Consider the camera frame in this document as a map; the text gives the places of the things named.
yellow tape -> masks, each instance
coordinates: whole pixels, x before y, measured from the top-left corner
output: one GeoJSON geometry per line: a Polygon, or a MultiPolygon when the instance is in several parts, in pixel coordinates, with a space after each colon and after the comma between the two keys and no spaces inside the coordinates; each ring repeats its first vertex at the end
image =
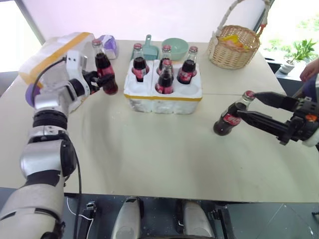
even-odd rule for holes
{"type": "Polygon", "coordinates": [[[37,76],[44,70],[45,67],[48,65],[56,62],[59,60],[68,50],[70,50],[72,47],[79,44],[81,41],[83,41],[88,35],[91,33],[89,32],[82,32],[76,37],[74,37],[71,41],[66,43],[64,46],[56,50],[54,53],[52,53],[50,56],[45,58],[43,61],[41,61],[38,65],[36,65],[30,72],[30,74],[20,72],[19,75],[24,79],[24,81],[27,84],[34,83],[37,76]]]}
{"type": "Polygon", "coordinates": [[[164,100],[164,101],[191,101],[198,102],[201,101],[201,98],[181,98],[181,97],[159,97],[159,96],[130,96],[124,94],[124,96],[128,99],[136,99],[136,100],[164,100]]]}

cola bottle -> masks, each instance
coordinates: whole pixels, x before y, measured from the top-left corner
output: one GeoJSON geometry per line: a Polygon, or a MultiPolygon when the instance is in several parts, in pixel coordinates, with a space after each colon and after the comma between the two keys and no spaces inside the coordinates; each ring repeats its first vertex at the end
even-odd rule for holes
{"type": "Polygon", "coordinates": [[[198,48],[191,46],[188,51],[187,59],[178,71],[177,80],[182,84],[189,84],[191,78],[196,75],[196,56],[198,48]]]}
{"type": "Polygon", "coordinates": [[[159,62],[159,67],[156,69],[156,72],[160,75],[162,66],[163,66],[163,60],[171,60],[171,46],[170,45],[164,45],[162,47],[162,57],[159,62]]]}
{"type": "Polygon", "coordinates": [[[232,128],[241,121],[237,111],[247,110],[254,98],[254,92],[246,91],[238,101],[231,104],[228,109],[221,114],[219,121],[214,124],[214,132],[220,136],[228,135],[232,128]]]}
{"type": "Polygon", "coordinates": [[[98,72],[98,76],[102,77],[105,75],[113,75],[109,80],[103,85],[103,90],[108,95],[114,95],[117,93],[119,87],[115,81],[115,73],[110,63],[110,60],[105,54],[102,41],[99,39],[94,39],[92,41],[92,46],[95,52],[95,65],[98,72]]]}
{"type": "Polygon", "coordinates": [[[134,44],[133,51],[133,68],[132,72],[136,76],[137,82],[143,82],[144,76],[150,71],[149,66],[146,64],[144,59],[142,45],[139,43],[134,44]]]}
{"type": "Polygon", "coordinates": [[[155,89],[160,94],[173,93],[173,74],[171,60],[163,60],[162,71],[159,76],[159,81],[155,85],[155,89]]]}

white cable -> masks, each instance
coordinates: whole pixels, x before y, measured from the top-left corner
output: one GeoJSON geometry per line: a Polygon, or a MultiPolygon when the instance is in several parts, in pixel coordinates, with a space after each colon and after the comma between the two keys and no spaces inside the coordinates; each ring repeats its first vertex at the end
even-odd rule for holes
{"type": "Polygon", "coordinates": [[[88,233],[86,234],[86,239],[89,238],[89,233],[90,233],[91,225],[93,224],[93,222],[94,222],[94,219],[92,219],[92,221],[91,221],[91,224],[90,224],[89,229],[88,229],[88,233]]]}
{"type": "MultiPolygon", "coordinates": [[[[68,206],[68,209],[70,211],[70,213],[72,213],[73,215],[76,215],[74,212],[71,211],[70,209],[70,206],[69,206],[69,198],[66,198],[66,205],[68,206]]],[[[86,216],[82,215],[82,214],[79,214],[80,217],[83,217],[85,218],[86,220],[89,220],[89,221],[93,221],[93,218],[87,218],[86,216]]]]}

floor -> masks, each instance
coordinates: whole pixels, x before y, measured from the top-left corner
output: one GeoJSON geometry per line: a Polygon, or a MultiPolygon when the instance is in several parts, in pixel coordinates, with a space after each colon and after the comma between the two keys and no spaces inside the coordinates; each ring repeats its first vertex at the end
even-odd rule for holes
{"type": "Polygon", "coordinates": [[[0,96],[7,90],[17,76],[17,71],[0,72],[0,96]]]}
{"type": "MultiPolygon", "coordinates": [[[[0,208],[13,189],[0,188],[0,208]]],[[[82,209],[89,201],[98,207],[89,239],[110,238],[116,216],[126,196],[84,195],[82,209]]],[[[177,235],[176,199],[141,197],[145,214],[142,219],[142,237],[177,235]]],[[[209,214],[215,203],[197,201],[209,214]]],[[[76,211],[76,201],[69,199],[71,210],[76,211]]],[[[239,203],[227,205],[236,239],[319,239],[319,204],[239,203]]],[[[74,216],[64,206],[63,220],[66,229],[63,238],[72,238],[74,216]]],[[[223,239],[219,220],[210,220],[215,236],[223,239]]]]}

wicker basket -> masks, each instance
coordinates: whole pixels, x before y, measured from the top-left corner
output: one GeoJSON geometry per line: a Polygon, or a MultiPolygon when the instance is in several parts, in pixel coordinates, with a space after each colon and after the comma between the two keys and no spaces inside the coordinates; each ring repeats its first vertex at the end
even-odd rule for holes
{"type": "Polygon", "coordinates": [[[269,0],[263,0],[265,2],[265,15],[261,24],[261,29],[258,34],[252,30],[236,25],[224,26],[228,16],[235,6],[243,0],[236,0],[225,14],[222,22],[217,28],[217,32],[213,32],[213,36],[208,46],[208,58],[216,66],[225,69],[240,69],[246,66],[257,52],[261,35],[264,27],[267,24],[267,16],[270,9],[269,0]],[[221,39],[225,36],[237,35],[238,40],[246,46],[245,48],[230,46],[221,39]]]}

